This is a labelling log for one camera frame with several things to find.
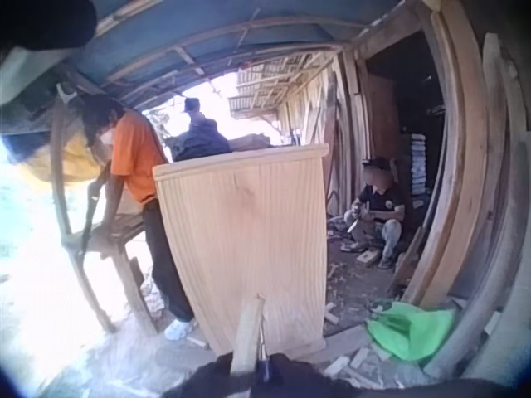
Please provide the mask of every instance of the black pants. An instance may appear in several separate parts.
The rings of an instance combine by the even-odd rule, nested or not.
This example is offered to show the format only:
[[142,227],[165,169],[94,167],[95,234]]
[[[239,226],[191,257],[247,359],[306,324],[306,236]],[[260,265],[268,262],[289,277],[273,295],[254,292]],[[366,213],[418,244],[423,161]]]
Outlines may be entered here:
[[144,205],[142,218],[146,231],[146,241],[153,258],[153,280],[169,311],[179,321],[189,322],[193,319],[192,307],[190,307],[177,268],[173,263],[172,252],[169,249],[163,216],[157,199]]

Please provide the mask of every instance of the gray pants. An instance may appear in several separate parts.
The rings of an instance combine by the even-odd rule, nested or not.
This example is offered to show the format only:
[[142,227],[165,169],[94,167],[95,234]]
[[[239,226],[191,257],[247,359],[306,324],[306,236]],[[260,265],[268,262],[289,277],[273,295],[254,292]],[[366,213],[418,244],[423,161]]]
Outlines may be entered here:
[[[345,213],[344,219],[348,226],[356,221],[352,210]],[[390,258],[402,235],[402,224],[397,220],[387,220],[385,223],[359,220],[351,234],[357,243],[369,243],[372,239],[382,238],[385,241],[383,258]]]

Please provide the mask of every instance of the white shoe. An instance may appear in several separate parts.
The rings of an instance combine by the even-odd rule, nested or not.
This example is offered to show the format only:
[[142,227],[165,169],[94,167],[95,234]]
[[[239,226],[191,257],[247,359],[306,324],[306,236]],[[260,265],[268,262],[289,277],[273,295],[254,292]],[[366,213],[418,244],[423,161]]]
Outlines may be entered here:
[[193,329],[196,328],[196,326],[197,326],[197,322],[195,321],[195,319],[193,319],[190,322],[181,322],[178,319],[175,319],[164,330],[164,336],[168,340],[172,340],[176,342],[177,340],[181,340],[185,338],[188,334],[190,334],[193,331]]

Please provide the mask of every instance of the orange t-shirt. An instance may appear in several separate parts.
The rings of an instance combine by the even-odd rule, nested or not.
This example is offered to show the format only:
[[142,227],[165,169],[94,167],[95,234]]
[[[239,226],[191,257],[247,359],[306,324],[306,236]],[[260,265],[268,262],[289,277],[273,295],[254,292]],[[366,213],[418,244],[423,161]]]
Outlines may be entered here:
[[110,173],[125,177],[127,188],[140,205],[157,197],[153,167],[167,163],[149,120],[128,110],[116,124]]

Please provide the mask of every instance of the green plastic bag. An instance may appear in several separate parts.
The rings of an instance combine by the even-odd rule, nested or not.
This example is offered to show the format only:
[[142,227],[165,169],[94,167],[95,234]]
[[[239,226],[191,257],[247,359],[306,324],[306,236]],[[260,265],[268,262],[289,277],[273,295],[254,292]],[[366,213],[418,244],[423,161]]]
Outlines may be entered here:
[[434,354],[454,322],[452,310],[424,311],[395,302],[378,320],[368,321],[368,332],[384,349],[404,361],[418,361]]

